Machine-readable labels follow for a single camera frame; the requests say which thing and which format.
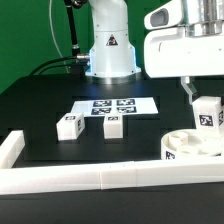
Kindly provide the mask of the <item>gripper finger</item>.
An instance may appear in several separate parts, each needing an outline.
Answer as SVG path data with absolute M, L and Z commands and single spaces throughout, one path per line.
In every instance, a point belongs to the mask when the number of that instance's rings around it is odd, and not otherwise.
M 194 82 L 193 77 L 187 76 L 181 78 L 181 85 L 188 95 L 189 104 L 192 104 L 195 98 L 197 97 L 197 90 L 193 82 Z

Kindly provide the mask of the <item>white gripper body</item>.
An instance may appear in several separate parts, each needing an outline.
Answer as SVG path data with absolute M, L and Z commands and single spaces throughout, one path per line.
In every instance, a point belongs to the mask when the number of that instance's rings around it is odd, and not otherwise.
M 224 75 L 224 0 L 170 0 L 144 25 L 150 77 Z

